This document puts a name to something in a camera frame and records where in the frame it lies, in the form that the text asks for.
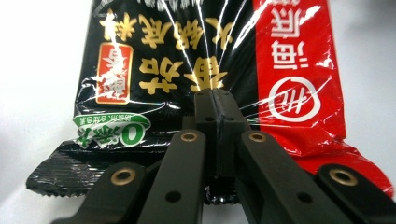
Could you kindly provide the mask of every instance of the white surface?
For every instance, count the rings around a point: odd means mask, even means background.
[[[0,12],[0,223],[50,223],[83,198],[42,197],[27,176],[77,136],[73,106],[90,0],[20,0]],[[346,142],[396,183],[396,1],[332,0]],[[240,206],[205,207],[203,223],[247,223]]]

